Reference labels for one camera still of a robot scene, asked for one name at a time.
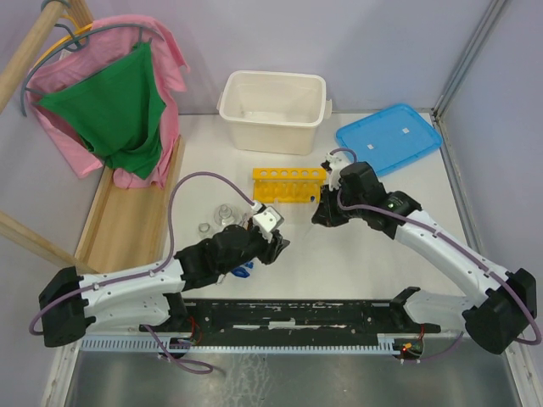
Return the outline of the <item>green shirt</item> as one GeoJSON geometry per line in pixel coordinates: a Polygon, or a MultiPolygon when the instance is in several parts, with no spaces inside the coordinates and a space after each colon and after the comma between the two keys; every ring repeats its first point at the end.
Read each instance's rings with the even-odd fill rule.
{"type": "Polygon", "coordinates": [[[165,102],[156,87],[148,42],[35,105],[67,122],[87,151],[109,168],[145,179],[159,163],[165,102]]]}

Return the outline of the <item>pink shirt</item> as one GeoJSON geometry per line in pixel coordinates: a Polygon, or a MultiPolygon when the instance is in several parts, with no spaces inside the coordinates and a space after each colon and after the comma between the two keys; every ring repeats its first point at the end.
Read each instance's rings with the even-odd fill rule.
{"type": "Polygon", "coordinates": [[[89,75],[126,56],[138,40],[151,41],[154,79],[165,110],[160,118],[162,152],[158,164],[150,175],[142,179],[123,169],[114,172],[114,183],[120,188],[143,188],[153,183],[165,185],[170,170],[171,155],[179,137],[178,108],[174,92],[184,92],[186,85],[180,68],[186,64],[181,49],[172,33],[157,19],[145,15],[124,14],[92,23],[93,29],[123,24],[122,28],[101,31],[91,35],[90,44],[81,51],[69,53],[40,67],[30,78],[30,91],[25,94],[29,110],[36,116],[43,130],[49,135],[73,172],[80,179],[101,169],[101,159],[89,152],[76,131],[54,113],[37,107],[46,94],[61,91],[84,80],[89,75]]]}

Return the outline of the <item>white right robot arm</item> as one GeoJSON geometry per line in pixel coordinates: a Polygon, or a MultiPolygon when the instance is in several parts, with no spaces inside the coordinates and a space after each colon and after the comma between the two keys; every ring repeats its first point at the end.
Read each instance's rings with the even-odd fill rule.
{"type": "Polygon", "coordinates": [[[404,290],[389,311],[396,330],[432,324],[464,332],[492,354],[501,354],[513,342],[541,343],[536,281],[528,271],[509,271],[458,241],[415,199],[402,191],[386,191],[368,163],[348,163],[329,154],[322,168],[328,181],[321,188],[313,224],[337,227],[363,220],[421,255],[462,292],[451,296],[418,287],[404,290]]]}

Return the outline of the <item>yellow test tube rack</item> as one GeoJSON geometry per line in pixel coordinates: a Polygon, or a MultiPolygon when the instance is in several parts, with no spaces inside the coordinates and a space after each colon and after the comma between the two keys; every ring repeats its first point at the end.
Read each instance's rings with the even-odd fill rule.
{"type": "Polygon", "coordinates": [[[320,200],[327,172],[322,168],[254,168],[252,179],[253,198],[263,204],[312,204],[320,200]]]}

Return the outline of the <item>small glass beaker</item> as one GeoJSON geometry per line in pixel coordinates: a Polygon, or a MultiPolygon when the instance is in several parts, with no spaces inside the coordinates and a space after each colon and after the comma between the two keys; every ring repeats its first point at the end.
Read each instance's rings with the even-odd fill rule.
{"type": "Polygon", "coordinates": [[[203,223],[200,223],[198,225],[198,234],[201,238],[205,239],[205,238],[209,238],[209,237],[212,237],[213,234],[214,234],[214,229],[213,227],[211,226],[211,224],[207,223],[207,222],[203,222],[203,223]]]}

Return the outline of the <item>blue plastic bin lid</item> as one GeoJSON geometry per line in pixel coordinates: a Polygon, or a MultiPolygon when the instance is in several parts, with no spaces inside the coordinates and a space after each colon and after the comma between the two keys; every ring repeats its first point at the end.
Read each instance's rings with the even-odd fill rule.
{"type": "Polygon", "coordinates": [[[440,149],[441,135],[411,106],[398,103],[336,131],[337,144],[386,176],[440,149]]]}

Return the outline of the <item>small glass flask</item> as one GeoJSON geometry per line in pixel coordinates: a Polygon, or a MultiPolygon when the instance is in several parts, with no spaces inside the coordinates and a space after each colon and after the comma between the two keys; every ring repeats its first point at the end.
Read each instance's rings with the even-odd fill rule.
{"type": "Polygon", "coordinates": [[[228,204],[220,205],[214,213],[214,221],[220,227],[236,225],[239,223],[238,212],[228,204]]]}

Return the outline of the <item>wooden clothes rack frame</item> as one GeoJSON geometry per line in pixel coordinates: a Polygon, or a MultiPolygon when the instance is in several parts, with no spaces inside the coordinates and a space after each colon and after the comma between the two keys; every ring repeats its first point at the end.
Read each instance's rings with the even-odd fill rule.
{"type": "MultiPolygon", "coordinates": [[[[83,1],[47,1],[1,74],[3,107],[8,105],[62,14],[68,14],[77,25],[93,21],[83,1]]],[[[6,213],[1,214],[1,234],[58,267],[73,265],[82,274],[109,273],[149,264],[163,255],[167,206],[179,176],[184,149],[184,141],[178,140],[163,188],[118,188],[114,184],[112,170],[104,170],[74,254],[54,245],[6,213]]]]}

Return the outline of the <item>grey clothes hanger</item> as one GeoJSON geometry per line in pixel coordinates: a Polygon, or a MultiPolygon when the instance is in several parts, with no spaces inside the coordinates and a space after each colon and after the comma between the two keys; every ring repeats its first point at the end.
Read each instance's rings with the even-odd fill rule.
{"type": "Polygon", "coordinates": [[[155,34],[160,39],[164,39],[164,37],[155,29],[147,27],[146,25],[137,24],[137,23],[120,23],[120,24],[112,24],[112,25],[106,25],[103,27],[99,27],[96,29],[91,28],[89,31],[83,33],[82,35],[75,36],[71,40],[69,40],[64,45],[56,48],[54,51],[52,51],[42,62],[40,62],[34,69],[30,69],[25,79],[22,81],[22,85],[20,87],[20,111],[24,117],[27,116],[26,113],[26,107],[25,107],[25,93],[30,91],[30,88],[28,87],[28,83],[31,80],[32,76],[51,58],[56,56],[57,54],[60,54],[63,50],[67,49],[71,51],[72,53],[81,51],[82,49],[88,47],[90,45],[90,37],[92,35],[104,32],[104,31],[110,31],[114,29],[120,29],[120,28],[138,28],[139,29],[139,41],[143,38],[143,33],[146,31],[147,33],[155,34]]]}

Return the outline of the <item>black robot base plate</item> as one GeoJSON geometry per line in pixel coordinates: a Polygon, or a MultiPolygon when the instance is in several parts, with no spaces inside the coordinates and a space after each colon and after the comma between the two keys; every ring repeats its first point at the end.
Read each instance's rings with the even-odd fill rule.
{"type": "Polygon", "coordinates": [[[153,331],[195,333],[198,345],[376,345],[379,334],[440,332],[387,300],[168,299],[174,309],[153,331]]]}

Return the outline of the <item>yellow clothes hanger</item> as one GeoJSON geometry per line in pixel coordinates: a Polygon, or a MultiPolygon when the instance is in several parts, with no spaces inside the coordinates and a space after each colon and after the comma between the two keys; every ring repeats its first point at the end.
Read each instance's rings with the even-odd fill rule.
{"type": "Polygon", "coordinates": [[[92,23],[86,24],[86,25],[79,25],[76,20],[69,16],[68,14],[61,14],[60,18],[62,20],[67,20],[71,23],[71,25],[75,28],[74,31],[70,29],[68,25],[64,25],[61,23],[56,23],[56,28],[64,28],[64,30],[67,32],[67,35],[57,40],[49,49],[47,49],[38,59],[37,61],[32,65],[32,69],[34,69],[40,62],[42,62],[52,51],[54,51],[56,48],[64,45],[69,40],[71,40],[75,36],[82,35],[83,33],[89,31],[92,28],[92,23]]]}

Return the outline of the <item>small green circuit board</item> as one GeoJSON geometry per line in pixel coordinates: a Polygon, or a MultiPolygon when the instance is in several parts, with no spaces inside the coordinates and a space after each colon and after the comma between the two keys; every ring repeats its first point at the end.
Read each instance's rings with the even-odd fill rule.
{"type": "Polygon", "coordinates": [[[421,341],[404,343],[401,347],[401,352],[409,354],[411,357],[420,357],[423,354],[423,343],[421,341]]]}

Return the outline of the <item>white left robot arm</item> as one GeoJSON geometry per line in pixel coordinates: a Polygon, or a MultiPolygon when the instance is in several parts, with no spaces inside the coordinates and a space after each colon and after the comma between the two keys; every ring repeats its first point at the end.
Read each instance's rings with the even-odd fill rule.
{"type": "Polygon", "coordinates": [[[38,296],[40,311],[35,320],[42,328],[29,330],[41,336],[48,348],[116,328],[177,331],[188,320],[182,293],[213,285],[220,276],[254,259],[269,265],[288,245],[280,231],[265,238],[256,226],[228,226],[162,263],[85,276],[73,266],[66,267],[38,296]]]}

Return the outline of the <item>aluminium frame post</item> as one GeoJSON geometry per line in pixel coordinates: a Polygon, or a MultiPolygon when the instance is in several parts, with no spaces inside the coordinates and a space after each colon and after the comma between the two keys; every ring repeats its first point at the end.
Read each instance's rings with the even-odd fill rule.
{"type": "Polygon", "coordinates": [[[467,46],[462,51],[454,70],[445,84],[444,90],[439,96],[438,102],[434,106],[433,112],[436,120],[442,120],[445,117],[462,83],[467,79],[470,69],[482,53],[486,42],[498,26],[510,3],[511,1],[508,0],[492,0],[490,2],[476,30],[471,35],[467,46]]]}

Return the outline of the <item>white plastic storage bin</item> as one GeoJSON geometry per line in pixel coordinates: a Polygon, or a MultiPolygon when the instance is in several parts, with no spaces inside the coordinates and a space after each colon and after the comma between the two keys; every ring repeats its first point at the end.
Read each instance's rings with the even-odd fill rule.
{"type": "Polygon", "coordinates": [[[239,70],[228,77],[217,110],[235,148],[307,155],[332,100],[319,75],[239,70]]]}

